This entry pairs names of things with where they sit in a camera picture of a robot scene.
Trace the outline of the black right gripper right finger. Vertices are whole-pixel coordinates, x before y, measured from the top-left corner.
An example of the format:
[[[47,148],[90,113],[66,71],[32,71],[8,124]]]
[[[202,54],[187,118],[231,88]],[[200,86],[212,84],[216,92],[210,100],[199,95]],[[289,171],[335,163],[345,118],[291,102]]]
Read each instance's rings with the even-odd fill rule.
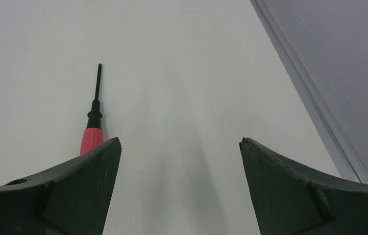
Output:
[[[368,184],[284,157],[251,138],[239,144],[263,235],[368,235]]]

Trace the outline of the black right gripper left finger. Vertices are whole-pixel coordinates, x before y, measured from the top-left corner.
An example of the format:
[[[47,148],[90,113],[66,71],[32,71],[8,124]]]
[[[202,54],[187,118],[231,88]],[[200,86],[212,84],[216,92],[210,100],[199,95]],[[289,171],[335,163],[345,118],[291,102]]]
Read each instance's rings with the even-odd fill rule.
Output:
[[[122,147],[112,138],[93,150],[0,186],[0,235],[103,233]]]

